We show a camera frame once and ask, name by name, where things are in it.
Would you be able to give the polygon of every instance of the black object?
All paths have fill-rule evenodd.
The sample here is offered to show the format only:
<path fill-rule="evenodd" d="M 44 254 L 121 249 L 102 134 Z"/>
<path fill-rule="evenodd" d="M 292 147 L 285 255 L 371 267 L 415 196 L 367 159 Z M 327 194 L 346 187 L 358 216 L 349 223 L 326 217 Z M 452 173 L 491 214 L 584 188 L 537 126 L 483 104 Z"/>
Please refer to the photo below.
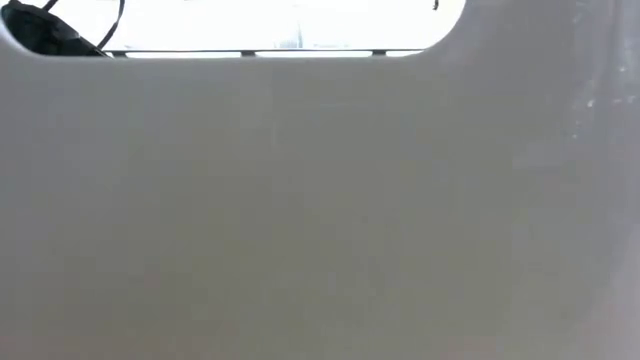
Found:
<path fill-rule="evenodd" d="M 120 0 L 118 19 L 98 46 L 80 36 L 76 30 L 57 16 L 48 12 L 58 0 L 50 0 L 42 9 L 11 0 L 2 7 L 0 16 L 9 32 L 22 46 L 41 55 L 53 56 L 103 56 L 101 49 L 116 32 L 125 0 Z"/>

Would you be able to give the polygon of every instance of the window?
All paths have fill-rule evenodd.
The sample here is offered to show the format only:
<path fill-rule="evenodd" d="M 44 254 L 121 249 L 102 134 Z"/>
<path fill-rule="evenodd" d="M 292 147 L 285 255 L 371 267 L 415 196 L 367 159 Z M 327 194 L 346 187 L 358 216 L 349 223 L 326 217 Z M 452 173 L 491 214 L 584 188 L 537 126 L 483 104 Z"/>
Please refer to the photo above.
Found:
<path fill-rule="evenodd" d="M 42 6 L 47 0 L 22 2 Z M 127 0 L 120 27 L 105 50 L 138 57 L 224 57 L 202 51 L 239 56 L 241 50 L 275 50 L 262 56 L 298 56 L 284 55 L 282 50 L 384 49 L 397 50 L 393 55 L 402 56 L 444 38 L 460 17 L 465 0 L 439 0 L 436 11 L 434 2 Z M 95 44 L 111 27 L 117 11 L 118 0 L 59 0 L 52 13 Z M 192 56 L 167 53 L 174 51 L 192 52 L 188 53 Z"/>

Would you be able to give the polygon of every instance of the white wall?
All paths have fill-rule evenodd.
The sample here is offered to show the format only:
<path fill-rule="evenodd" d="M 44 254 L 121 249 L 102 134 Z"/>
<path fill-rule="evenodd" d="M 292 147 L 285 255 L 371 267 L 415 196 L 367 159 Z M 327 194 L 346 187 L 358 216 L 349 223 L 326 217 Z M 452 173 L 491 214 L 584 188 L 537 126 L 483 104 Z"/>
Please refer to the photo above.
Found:
<path fill-rule="evenodd" d="M 637 10 L 472 1 L 400 59 L 2 30 L 1 357 L 636 359 Z"/>

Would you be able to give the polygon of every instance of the cable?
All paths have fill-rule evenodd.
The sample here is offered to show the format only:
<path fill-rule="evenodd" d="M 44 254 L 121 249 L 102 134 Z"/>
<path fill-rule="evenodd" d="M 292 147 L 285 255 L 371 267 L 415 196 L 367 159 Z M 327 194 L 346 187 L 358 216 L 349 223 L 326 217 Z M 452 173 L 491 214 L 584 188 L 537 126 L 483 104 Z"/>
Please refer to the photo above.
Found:
<path fill-rule="evenodd" d="M 47 2 L 45 6 L 42 7 L 42 10 L 48 12 L 57 2 L 58 0 L 49 0 L 49 2 Z"/>
<path fill-rule="evenodd" d="M 120 24 L 120 19 L 122 19 L 122 14 L 124 13 L 124 3 L 125 3 L 125 0 L 120 0 L 120 8 L 118 9 L 118 19 L 116 20 L 115 23 L 113 23 L 113 25 L 111 26 L 111 29 L 109 29 L 109 31 L 107 32 L 107 35 L 105 35 L 104 39 L 102 39 L 102 41 L 100 41 L 100 43 L 97 46 L 98 49 L 102 50 L 102 48 L 105 45 L 107 45 L 109 40 L 111 40 L 111 38 L 113 37 L 113 34 L 116 33 L 116 30 L 118 30 L 118 25 Z"/>

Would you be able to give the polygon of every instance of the white panel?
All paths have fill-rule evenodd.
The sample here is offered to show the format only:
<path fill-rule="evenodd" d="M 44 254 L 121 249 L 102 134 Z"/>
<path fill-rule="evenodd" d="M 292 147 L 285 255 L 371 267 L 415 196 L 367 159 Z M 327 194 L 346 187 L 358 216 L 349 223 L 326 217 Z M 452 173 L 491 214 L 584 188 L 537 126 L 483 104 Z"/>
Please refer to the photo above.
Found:
<path fill-rule="evenodd" d="M 0 358 L 637 359 L 639 6 L 471 1 L 398 59 L 0 30 Z"/>

